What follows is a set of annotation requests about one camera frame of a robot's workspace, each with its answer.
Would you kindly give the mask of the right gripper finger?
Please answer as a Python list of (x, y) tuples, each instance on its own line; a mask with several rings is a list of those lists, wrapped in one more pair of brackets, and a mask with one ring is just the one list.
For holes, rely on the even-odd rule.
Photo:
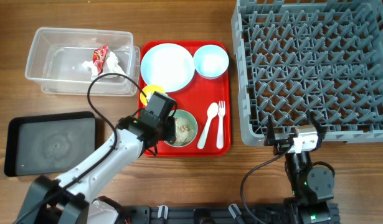
[(274, 132), (273, 123), (272, 123), (272, 116), (268, 115), (265, 145), (274, 146), (275, 144), (276, 144), (276, 137), (275, 137), (275, 132)]
[(326, 135), (326, 129), (324, 127), (322, 127), (322, 125), (320, 125), (320, 123), (317, 122), (317, 120), (315, 120), (315, 118), (313, 117), (310, 110), (308, 110), (306, 112), (306, 115), (307, 115), (310, 123), (315, 127), (315, 129), (317, 131), (318, 143), (322, 143), (322, 141), (324, 140), (325, 135)]

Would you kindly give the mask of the green bowl with food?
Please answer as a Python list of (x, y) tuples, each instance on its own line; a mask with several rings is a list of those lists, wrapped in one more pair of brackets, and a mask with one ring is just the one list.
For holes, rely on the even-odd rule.
[(168, 146), (186, 147), (192, 143), (198, 132), (197, 120), (188, 111), (177, 110), (175, 119), (175, 140), (165, 141)]

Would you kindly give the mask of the yellow plastic cup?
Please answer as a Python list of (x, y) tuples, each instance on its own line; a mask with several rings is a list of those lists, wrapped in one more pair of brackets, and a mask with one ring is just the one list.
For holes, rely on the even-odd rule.
[(140, 98), (140, 101), (142, 102), (142, 104), (144, 106), (146, 106), (148, 104), (148, 101), (151, 99), (154, 92), (159, 92), (159, 93), (162, 93), (164, 95), (166, 94), (164, 89), (159, 85), (146, 85), (143, 88), (143, 92), (145, 93), (145, 95), (140, 93), (139, 98)]

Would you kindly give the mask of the white napkin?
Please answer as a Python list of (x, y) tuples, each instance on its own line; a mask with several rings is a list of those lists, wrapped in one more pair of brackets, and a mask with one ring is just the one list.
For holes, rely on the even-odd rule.
[(103, 65), (103, 71), (100, 75), (96, 74), (96, 68), (93, 65), (92, 61), (84, 61), (82, 63), (82, 67), (91, 74), (91, 80), (96, 79), (97, 77), (107, 74), (107, 73), (119, 73), (122, 75), (126, 75), (126, 73), (123, 71), (123, 69), (119, 65), (119, 59), (118, 57), (112, 52), (109, 51), (105, 63)]

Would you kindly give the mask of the red snack wrapper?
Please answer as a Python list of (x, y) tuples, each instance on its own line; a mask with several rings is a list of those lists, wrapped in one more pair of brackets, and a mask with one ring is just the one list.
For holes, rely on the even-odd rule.
[(93, 52), (92, 62), (97, 70), (96, 71), (97, 75), (100, 75), (103, 71), (103, 65), (105, 63), (105, 59), (108, 52), (109, 52), (109, 49), (107, 45), (104, 45), (103, 47), (100, 47)]

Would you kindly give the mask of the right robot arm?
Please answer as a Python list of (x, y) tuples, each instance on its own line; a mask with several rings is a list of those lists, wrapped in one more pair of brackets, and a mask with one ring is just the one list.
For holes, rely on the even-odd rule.
[(334, 198), (335, 170), (326, 162), (312, 162), (310, 152), (321, 147), (326, 130), (306, 112), (308, 125), (299, 126), (285, 139), (275, 136), (272, 117), (268, 117), (265, 146), (273, 154), (285, 156), (285, 170), (293, 196), (284, 199), (285, 214), (290, 223), (336, 223), (329, 201)]

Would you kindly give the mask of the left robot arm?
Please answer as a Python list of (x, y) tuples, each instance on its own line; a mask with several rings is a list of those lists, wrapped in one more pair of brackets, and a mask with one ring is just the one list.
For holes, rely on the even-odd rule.
[(42, 175), (29, 187), (16, 223), (86, 223), (89, 206), (125, 166), (160, 141), (175, 137), (173, 116), (146, 113), (118, 121), (109, 140), (73, 169), (51, 180)]

